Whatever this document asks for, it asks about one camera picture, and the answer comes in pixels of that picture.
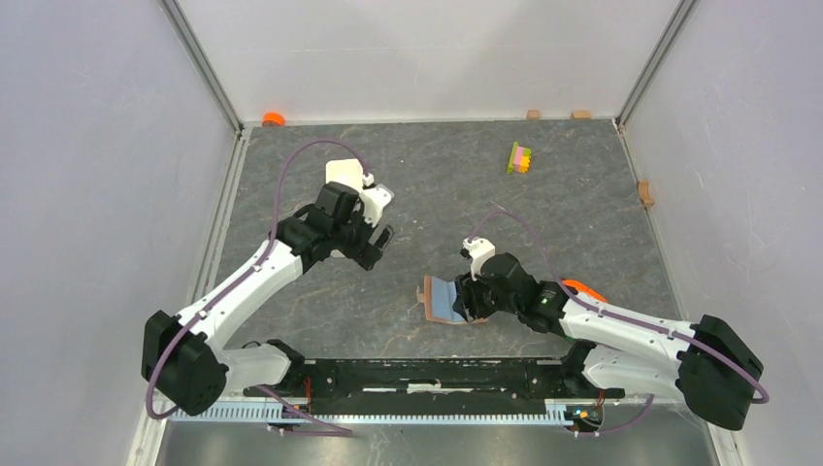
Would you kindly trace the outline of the brown leather card holder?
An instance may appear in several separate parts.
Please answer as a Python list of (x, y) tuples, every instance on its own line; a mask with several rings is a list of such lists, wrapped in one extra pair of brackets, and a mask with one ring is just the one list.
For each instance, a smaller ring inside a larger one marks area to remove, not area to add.
[(431, 322), (449, 325), (470, 324), (457, 313), (457, 304), (462, 300), (456, 298), (454, 280), (445, 281), (426, 275), (422, 287), (417, 291), (417, 299), (423, 305), (425, 318)]

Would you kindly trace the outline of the white rectangular tray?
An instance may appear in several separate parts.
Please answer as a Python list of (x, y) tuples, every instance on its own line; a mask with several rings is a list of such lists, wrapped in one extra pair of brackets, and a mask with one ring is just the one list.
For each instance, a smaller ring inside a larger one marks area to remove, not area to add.
[(364, 169), (357, 158), (330, 160), (325, 165), (325, 182), (339, 183), (361, 192)]

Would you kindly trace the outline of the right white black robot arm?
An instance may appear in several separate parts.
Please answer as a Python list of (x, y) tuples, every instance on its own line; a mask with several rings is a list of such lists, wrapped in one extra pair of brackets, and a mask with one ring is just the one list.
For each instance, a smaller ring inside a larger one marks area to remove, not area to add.
[(719, 317), (648, 316), (566, 283), (537, 281), (508, 252), (460, 253), (470, 269), (455, 281), (453, 311), (466, 322), (503, 312), (535, 332), (584, 343), (582, 355), (560, 371), (574, 396), (594, 388), (663, 396), (731, 431), (742, 430), (750, 407), (765, 401), (755, 387), (763, 363)]

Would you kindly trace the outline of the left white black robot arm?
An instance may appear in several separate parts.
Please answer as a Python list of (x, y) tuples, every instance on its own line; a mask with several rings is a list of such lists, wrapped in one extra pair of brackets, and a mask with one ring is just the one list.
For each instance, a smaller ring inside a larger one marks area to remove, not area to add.
[(337, 254), (366, 271), (382, 258), (393, 236), (379, 227), (393, 199), (382, 184), (353, 188), (328, 182), (315, 201), (282, 218), (258, 250), (199, 301), (174, 315), (157, 311), (144, 327), (141, 374), (149, 383), (147, 410), (162, 393), (172, 412), (198, 416), (225, 392), (268, 385), (293, 395), (305, 370), (282, 346), (228, 349), (237, 329), (278, 291)]

